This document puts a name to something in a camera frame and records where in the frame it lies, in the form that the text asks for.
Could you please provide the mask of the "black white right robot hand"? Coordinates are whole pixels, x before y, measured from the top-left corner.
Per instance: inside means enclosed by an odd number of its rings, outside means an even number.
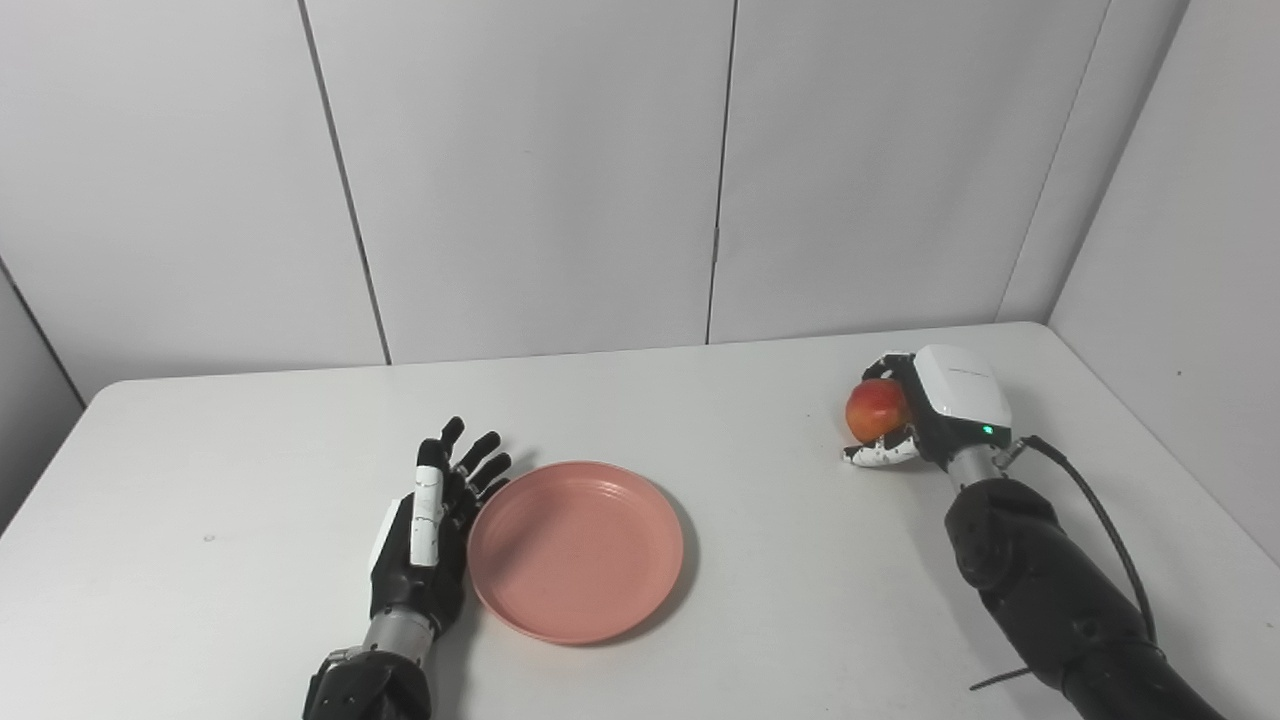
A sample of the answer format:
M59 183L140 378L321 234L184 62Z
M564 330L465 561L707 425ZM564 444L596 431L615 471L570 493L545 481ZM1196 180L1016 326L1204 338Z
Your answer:
M851 391L845 420L855 439L846 462L920 459L961 483L997 477L995 455L1012 443L1010 404L989 364L952 345L878 357Z

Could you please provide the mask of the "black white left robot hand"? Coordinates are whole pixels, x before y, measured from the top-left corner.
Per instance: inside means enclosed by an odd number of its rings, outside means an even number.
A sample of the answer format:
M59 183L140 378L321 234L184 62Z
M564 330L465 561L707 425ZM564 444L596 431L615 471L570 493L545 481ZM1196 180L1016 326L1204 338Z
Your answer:
M370 557L370 616L408 609L426 618L435 637L451 629L465 603L465 575L471 530L485 505L509 484L503 474L513 460L499 450L500 434L489 430L460 457L457 441L465 420L453 416L436 437L419 446L421 468L439 473L442 496L436 528L436 562L411 561L413 493L392 501Z

